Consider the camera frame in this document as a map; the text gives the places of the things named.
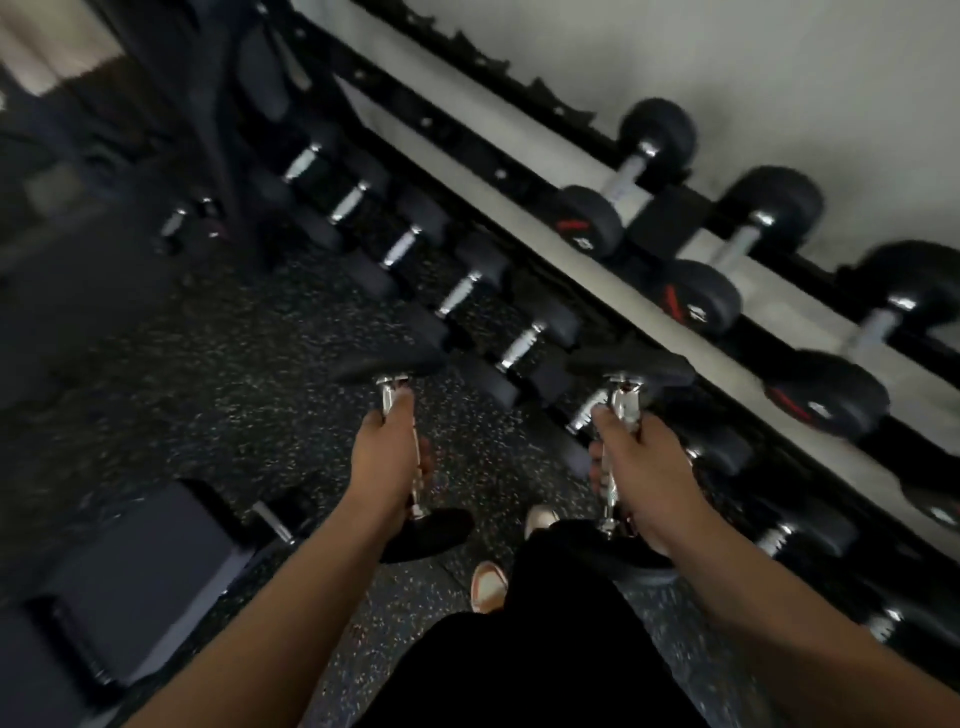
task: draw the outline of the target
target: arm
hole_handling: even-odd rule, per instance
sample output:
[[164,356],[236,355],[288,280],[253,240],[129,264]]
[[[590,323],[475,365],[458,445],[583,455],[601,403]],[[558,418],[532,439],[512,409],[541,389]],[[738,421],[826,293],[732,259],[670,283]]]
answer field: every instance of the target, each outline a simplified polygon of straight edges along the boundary
[[[639,441],[607,407],[593,420],[640,534],[666,549],[791,715],[818,726],[957,724],[960,696],[877,643],[710,508],[661,420],[644,417]],[[594,443],[594,457],[602,451]],[[594,466],[594,481],[599,474]]]
[[[295,728],[403,523],[415,468],[413,396],[364,419],[329,518],[129,728]],[[425,442],[420,443],[421,450]],[[429,464],[429,458],[423,457]]]

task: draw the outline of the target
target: dumbbell handle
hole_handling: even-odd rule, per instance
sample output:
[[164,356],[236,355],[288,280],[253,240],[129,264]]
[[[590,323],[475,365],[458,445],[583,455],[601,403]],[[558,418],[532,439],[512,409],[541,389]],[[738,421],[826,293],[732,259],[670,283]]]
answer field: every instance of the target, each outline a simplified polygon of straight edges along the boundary
[[616,174],[604,185],[600,193],[611,205],[616,205],[624,198],[636,178],[642,175],[650,161],[660,153],[660,149],[649,141],[641,141],[636,151],[620,165]]
[[437,309],[437,316],[441,319],[449,316],[458,305],[467,300],[467,296],[473,292],[473,287],[482,279],[483,274],[480,271],[470,271],[440,304]]
[[340,204],[334,208],[326,220],[330,225],[338,225],[343,221],[345,217],[351,214],[357,206],[363,202],[364,196],[367,194],[367,190],[370,189],[370,184],[361,180],[356,184],[356,186],[350,190],[349,194],[340,201]]
[[310,169],[310,166],[317,160],[317,156],[323,149],[320,144],[315,142],[307,146],[297,155],[296,159],[290,162],[287,171],[283,173],[283,181],[289,184]]
[[750,222],[740,226],[730,241],[710,259],[710,267],[720,273],[732,272],[774,222],[773,215],[762,210],[751,213]]
[[[614,380],[612,384],[610,409],[613,410],[617,419],[624,424],[627,431],[636,436],[640,430],[640,419],[643,416],[640,409],[640,391],[643,389],[643,385],[629,380]],[[610,457],[606,448],[603,450],[600,468],[600,485],[604,489],[603,519],[600,521],[600,531],[607,538],[612,538],[620,526],[620,519],[616,513],[617,505],[620,503],[620,494],[616,487],[616,480],[613,477]]]
[[385,271],[389,271],[395,265],[397,265],[407,253],[410,252],[410,249],[414,247],[414,243],[417,242],[417,238],[423,230],[420,226],[411,225],[410,229],[405,232],[393,247],[387,251],[387,254],[384,255],[383,260],[380,261],[380,267]]
[[777,554],[783,551],[783,547],[787,545],[790,537],[796,532],[797,529],[789,523],[778,523],[776,528],[771,528],[760,536],[756,545],[771,559],[775,559]]
[[516,338],[516,341],[510,345],[510,348],[503,354],[503,358],[500,360],[500,363],[496,365],[496,368],[506,374],[508,369],[513,367],[520,359],[527,355],[528,351],[534,348],[534,345],[540,339],[540,335],[547,329],[548,326],[545,322],[535,321],[530,328],[521,333]]
[[903,317],[893,308],[878,308],[844,343],[840,355],[855,364],[868,350],[886,341],[902,320]]
[[590,422],[590,411],[597,404],[606,404],[607,400],[610,398],[610,392],[607,391],[607,388],[598,389],[594,392],[590,399],[584,402],[583,406],[577,410],[577,414],[573,416],[573,419],[570,420],[566,425],[566,431],[571,435],[575,435],[584,427],[586,427]]
[[[394,408],[398,388],[405,385],[408,381],[409,377],[404,375],[385,376],[377,380],[376,384],[380,387],[380,395],[383,398],[384,417],[389,415],[390,410]],[[414,449],[417,453],[417,470],[414,472],[414,482],[410,490],[410,512],[413,520],[418,521],[425,517],[427,512],[420,505],[420,492],[423,490],[423,473],[420,470],[420,436],[417,434],[416,427],[414,427]]]

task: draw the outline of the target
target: hand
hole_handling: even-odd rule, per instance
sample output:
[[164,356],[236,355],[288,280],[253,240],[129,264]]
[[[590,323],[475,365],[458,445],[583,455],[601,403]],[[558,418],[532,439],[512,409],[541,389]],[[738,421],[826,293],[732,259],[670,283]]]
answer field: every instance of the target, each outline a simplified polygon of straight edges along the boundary
[[407,499],[418,470],[417,447],[425,486],[433,473],[430,442],[425,437],[415,440],[415,432],[414,394],[403,388],[386,418],[378,409],[367,413],[353,443],[345,499],[387,519],[391,535],[399,532],[406,517]]
[[591,414],[603,441],[590,446],[596,461],[590,469],[594,488],[600,487],[600,459],[606,448],[636,530],[653,550],[669,555],[669,544],[695,533],[704,515],[712,513],[680,440],[654,415],[643,416],[635,437],[608,406],[594,407]]

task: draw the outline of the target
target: black pants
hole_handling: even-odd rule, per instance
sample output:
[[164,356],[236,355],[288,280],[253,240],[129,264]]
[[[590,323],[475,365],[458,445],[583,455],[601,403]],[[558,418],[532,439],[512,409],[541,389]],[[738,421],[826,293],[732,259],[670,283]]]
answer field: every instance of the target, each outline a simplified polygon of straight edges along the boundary
[[423,635],[356,725],[706,725],[620,592],[558,538],[523,545],[502,611]]

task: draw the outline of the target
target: right hand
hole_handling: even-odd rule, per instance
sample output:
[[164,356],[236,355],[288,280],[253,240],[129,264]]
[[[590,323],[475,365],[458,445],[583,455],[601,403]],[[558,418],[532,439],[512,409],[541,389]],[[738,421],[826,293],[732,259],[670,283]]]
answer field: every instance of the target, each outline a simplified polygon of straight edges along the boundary
[[680,440],[651,414],[643,416],[636,436],[606,405],[594,407],[592,416],[602,440],[590,446],[594,488],[600,487],[600,459],[606,448],[620,498],[636,530],[651,548],[669,555],[670,544],[696,533],[697,525],[712,513]]

